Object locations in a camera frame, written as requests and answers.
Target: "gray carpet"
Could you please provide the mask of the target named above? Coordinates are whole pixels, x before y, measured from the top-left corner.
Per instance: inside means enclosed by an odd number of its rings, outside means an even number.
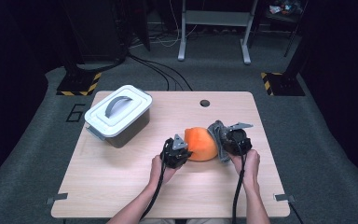
[[[176,69],[194,91],[251,92],[283,187],[286,193],[296,196],[294,206],[304,222],[358,223],[358,169],[328,131],[301,76],[298,79],[306,93],[304,97],[268,96],[260,76],[262,72],[283,72],[299,38],[288,57],[283,58],[287,38],[258,35],[250,49],[249,66],[242,62],[240,38],[193,38],[187,43],[184,62],[177,61],[179,42],[170,48],[152,44],[150,52],[140,46],[131,49],[131,53]],[[180,81],[175,73],[169,74]],[[62,68],[46,74],[49,86],[45,100],[0,168],[0,223],[62,223],[50,215],[51,205],[46,205],[45,200],[58,192],[84,124],[83,117],[79,122],[65,122],[74,105],[79,104],[76,109],[85,112],[96,91],[113,91],[126,84],[145,91],[167,89],[159,74],[132,59],[103,72],[91,96],[55,95],[63,76]],[[185,83],[180,83],[188,91]],[[69,219],[67,223],[105,221]],[[299,221],[292,211],[289,217],[273,218],[272,223]]]

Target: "table hole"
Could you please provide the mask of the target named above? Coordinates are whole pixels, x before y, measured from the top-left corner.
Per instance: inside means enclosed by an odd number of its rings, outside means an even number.
[[[208,107],[211,103],[208,100],[201,100],[200,105],[203,107]]]

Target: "white plastic container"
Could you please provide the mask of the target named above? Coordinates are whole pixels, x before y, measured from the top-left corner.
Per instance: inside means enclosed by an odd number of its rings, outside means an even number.
[[[122,86],[86,112],[87,129],[113,147],[124,147],[149,123],[152,101],[146,92]]]

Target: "person's arm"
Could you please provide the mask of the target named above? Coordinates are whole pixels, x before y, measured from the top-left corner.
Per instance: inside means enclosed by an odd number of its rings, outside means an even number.
[[[163,184],[167,183],[171,179],[176,170],[177,169],[171,169],[169,167],[165,169]],[[139,219],[149,205],[153,198],[153,194],[156,191],[160,171],[161,159],[159,158],[159,155],[157,155],[152,160],[150,179],[144,190],[142,190],[142,192],[135,199],[133,199],[129,204],[127,204],[117,214],[115,214],[107,223],[139,223]]]
[[[240,156],[229,155],[239,174],[242,163]],[[260,155],[251,149],[246,155],[245,174],[242,185],[246,192],[246,223],[269,224],[269,216],[260,196],[260,187],[257,182]]]

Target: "dark curtain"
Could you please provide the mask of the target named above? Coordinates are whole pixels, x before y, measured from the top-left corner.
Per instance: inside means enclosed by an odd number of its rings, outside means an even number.
[[[53,17],[67,29],[64,36],[79,58],[59,0],[0,0],[0,165],[43,101],[46,72],[62,66],[49,36]]]
[[[307,44],[301,76],[332,135],[358,167],[358,1],[318,6],[322,21]]]

